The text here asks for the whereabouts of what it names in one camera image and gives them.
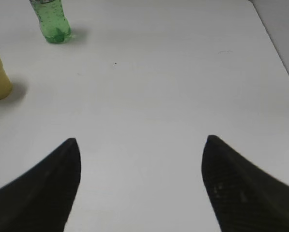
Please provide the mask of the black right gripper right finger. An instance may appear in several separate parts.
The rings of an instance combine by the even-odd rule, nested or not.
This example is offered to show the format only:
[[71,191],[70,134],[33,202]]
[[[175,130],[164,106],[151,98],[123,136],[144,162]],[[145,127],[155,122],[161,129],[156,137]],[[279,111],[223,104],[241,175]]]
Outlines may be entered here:
[[223,232],[289,232],[289,186],[216,135],[203,150],[201,174]]

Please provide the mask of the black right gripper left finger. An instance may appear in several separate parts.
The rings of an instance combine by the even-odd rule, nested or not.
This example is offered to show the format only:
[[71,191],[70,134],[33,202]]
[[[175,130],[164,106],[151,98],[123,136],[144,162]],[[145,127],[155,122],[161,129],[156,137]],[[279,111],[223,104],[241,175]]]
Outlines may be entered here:
[[69,138],[0,188],[0,232],[62,232],[81,179],[80,151]]

